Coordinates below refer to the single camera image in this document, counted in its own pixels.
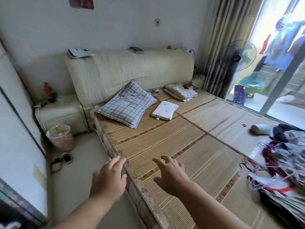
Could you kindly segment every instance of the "poster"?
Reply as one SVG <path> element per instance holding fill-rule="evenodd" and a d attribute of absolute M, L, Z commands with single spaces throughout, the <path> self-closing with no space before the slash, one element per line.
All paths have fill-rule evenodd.
<path fill-rule="evenodd" d="M 69 3 L 74 8 L 94 9 L 93 0 L 69 0 Z"/>

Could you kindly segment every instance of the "left hand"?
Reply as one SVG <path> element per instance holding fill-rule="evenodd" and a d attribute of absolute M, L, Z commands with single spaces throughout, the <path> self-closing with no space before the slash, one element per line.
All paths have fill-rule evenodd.
<path fill-rule="evenodd" d="M 89 198 L 94 198 L 105 204 L 105 201 L 112 206 L 124 193 L 126 188 L 126 177 L 121 177 L 121 171 L 126 158 L 120 159 L 119 156 L 110 159 L 100 172 L 92 174 L 92 185 Z"/>

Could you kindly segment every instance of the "slipper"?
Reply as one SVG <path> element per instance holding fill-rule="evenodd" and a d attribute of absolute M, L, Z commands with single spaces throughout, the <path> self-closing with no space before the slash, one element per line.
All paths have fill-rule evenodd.
<path fill-rule="evenodd" d="M 55 173 L 61 170 L 63 164 L 61 163 L 60 158 L 56 158 L 52 163 L 51 163 L 51 172 Z"/>

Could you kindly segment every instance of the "cream leather headboard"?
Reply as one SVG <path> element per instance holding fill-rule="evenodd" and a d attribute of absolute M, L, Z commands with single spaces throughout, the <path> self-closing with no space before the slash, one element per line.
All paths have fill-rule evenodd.
<path fill-rule="evenodd" d="M 190 81 L 194 62 L 182 49 L 94 52 L 93 57 L 65 61 L 78 99 L 85 108 L 109 101 L 131 80 L 144 90 Z"/>

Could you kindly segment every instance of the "electrical outlet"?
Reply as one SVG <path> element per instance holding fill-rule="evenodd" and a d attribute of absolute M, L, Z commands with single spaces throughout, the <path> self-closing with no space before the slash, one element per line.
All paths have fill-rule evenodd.
<path fill-rule="evenodd" d="M 155 26 L 160 26 L 160 19 L 159 18 L 155 19 Z"/>

